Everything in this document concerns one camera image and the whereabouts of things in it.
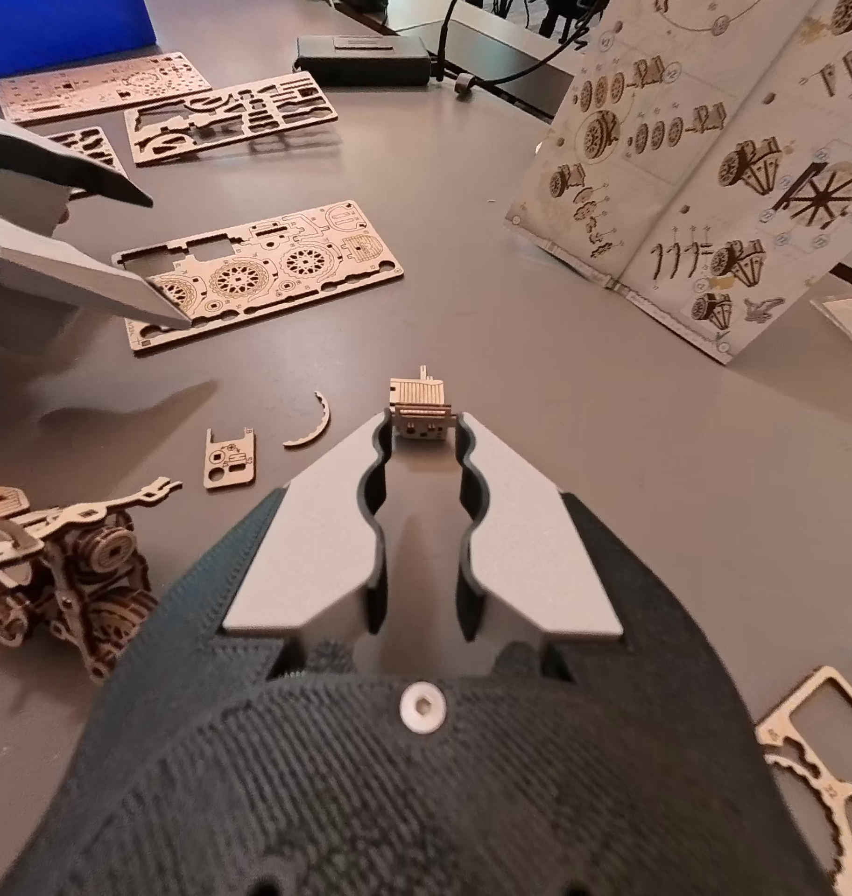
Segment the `small ribbed wooden model part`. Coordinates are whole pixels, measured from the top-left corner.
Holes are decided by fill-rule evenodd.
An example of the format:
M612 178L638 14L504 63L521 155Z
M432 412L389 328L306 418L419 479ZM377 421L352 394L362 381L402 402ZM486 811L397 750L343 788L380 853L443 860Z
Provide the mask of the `small ribbed wooden model part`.
M426 364L417 377L389 380L389 410L396 435L417 443L446 442L456 427L456 413L447 401L445 383Z

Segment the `wooden sheet with wheel parts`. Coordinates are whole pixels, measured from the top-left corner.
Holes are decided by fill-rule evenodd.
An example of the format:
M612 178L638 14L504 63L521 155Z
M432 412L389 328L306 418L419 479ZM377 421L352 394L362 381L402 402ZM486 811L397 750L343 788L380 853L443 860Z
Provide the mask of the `wooden sheet with wheel parts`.
M352 199L115 253L192 328L127 320L136 355L399 280L405 272Z

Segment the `black power adapter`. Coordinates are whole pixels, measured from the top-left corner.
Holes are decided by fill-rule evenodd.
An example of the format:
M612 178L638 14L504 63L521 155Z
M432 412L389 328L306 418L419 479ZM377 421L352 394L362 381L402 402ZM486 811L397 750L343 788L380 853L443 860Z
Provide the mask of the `black power adapter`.
M299 36L295 67L320 88L421 87L432 58L418 36Z

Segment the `blue plastic bin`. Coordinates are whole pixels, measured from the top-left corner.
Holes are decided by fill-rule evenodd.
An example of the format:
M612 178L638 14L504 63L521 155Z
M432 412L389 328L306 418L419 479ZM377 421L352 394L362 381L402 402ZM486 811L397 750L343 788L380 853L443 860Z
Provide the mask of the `blue plastic bin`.
M0 77L155 43L144 1L0 1Z

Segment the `wooden sheet with long cutouts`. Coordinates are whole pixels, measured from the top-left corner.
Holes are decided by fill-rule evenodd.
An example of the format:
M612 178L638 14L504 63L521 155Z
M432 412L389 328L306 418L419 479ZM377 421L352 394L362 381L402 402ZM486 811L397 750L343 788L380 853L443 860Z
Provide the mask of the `wooden sheet with long cutouts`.
M329 124L339 114L307 72L162 99L124 113L136 166Z

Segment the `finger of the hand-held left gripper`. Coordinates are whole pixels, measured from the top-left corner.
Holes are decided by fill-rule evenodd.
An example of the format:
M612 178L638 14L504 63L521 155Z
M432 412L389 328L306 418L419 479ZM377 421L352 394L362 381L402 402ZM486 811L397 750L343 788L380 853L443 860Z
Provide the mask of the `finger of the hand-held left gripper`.
M50 237L74 191L153 207L153 198L118 168L0 120L1 219Z
M124 319L187 330L192 319L156 285L99 263L72 245L0 216L0 288L11 294L89 306Z

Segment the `small wooden sheet oval cutouts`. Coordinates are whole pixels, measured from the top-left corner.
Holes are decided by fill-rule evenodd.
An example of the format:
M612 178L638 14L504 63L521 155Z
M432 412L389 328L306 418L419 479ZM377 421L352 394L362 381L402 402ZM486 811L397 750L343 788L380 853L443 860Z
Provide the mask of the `small wooden sheet oval cutouts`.
M119 173L127 174L104 129L98 126L57 132L48 135L57 145L99 163Z

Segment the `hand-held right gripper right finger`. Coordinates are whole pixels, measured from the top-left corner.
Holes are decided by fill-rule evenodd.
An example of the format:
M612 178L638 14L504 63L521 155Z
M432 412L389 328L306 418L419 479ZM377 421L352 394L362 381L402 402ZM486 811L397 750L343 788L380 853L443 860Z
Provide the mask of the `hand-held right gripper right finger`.
M462 539L456 614L466 642L615 642L624 627L563 492L463 412L456 425Z

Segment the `emptied wooden sheet frame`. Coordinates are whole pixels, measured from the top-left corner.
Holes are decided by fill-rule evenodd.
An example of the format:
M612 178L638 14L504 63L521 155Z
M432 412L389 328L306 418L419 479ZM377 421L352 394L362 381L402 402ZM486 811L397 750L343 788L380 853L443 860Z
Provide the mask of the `emptied wooden sheet frame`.
M835 894L852 895L852 780L834 772L796 724L801 709L826 689L852 712L852 684L834 666L819 666L757 723L755 733L767 765L801 781L824 811L835 850L827 876Z

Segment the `flat wooden piece with holes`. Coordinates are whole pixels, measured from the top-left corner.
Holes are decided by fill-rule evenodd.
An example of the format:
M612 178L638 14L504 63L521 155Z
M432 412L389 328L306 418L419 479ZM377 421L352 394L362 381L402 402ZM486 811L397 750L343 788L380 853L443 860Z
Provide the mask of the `flat wooden piece with holes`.
M211 428L205 438L205 468L203 486L206 492L244 487L254 484L255 433L245 427L236 439L216 441Z

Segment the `curved toothed wooden piece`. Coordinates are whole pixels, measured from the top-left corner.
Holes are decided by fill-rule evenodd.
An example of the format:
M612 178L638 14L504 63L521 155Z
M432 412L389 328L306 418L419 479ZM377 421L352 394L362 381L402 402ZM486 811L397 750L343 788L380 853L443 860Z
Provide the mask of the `curved toothed wooden piece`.
M283 442L283 449L286 451L296 451L299 449L307 447L308 445L316 443L319 441L325 431L328 429L332 420L332 412L331 412L331 404L327 397L324 395L323 392L315 389L315 397L317 398L321 414L318 425L312 431L309 431L307 435L294 439L294 441L286 441Z

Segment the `partly built wooden model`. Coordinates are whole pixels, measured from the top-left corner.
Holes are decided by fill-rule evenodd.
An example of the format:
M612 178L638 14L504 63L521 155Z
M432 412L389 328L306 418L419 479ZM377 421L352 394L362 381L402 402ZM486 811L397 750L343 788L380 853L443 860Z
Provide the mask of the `partly built wooden model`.
M0 485L0 644L19 648L47 630L104 683L159 606L130 510L156 507L183 485L159 477L123 498L42 510Z

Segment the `wooden sheet with fine parts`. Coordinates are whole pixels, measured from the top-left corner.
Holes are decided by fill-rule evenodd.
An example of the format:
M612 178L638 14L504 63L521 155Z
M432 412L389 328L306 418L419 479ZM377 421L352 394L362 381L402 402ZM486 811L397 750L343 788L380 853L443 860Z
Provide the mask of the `wooden sheet with fine parts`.
M39 124L126 109L211 90L179 51L0 77L0 107L15 124Z

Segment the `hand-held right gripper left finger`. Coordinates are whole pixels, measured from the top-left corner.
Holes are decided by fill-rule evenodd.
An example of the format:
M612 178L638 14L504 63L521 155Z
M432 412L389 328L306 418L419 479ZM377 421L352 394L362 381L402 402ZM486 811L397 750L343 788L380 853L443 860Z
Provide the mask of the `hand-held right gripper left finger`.
M282 492L226 613L241 636L361 636L388 615L386 500L391 416L375 414Z

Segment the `white instruction booklet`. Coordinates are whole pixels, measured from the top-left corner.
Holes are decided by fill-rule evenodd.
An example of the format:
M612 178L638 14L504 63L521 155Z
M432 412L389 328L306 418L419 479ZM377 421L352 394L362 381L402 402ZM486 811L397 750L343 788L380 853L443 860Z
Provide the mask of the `white instruction booklet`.
M852 1L610 2L507 221L729 364L852 252Z

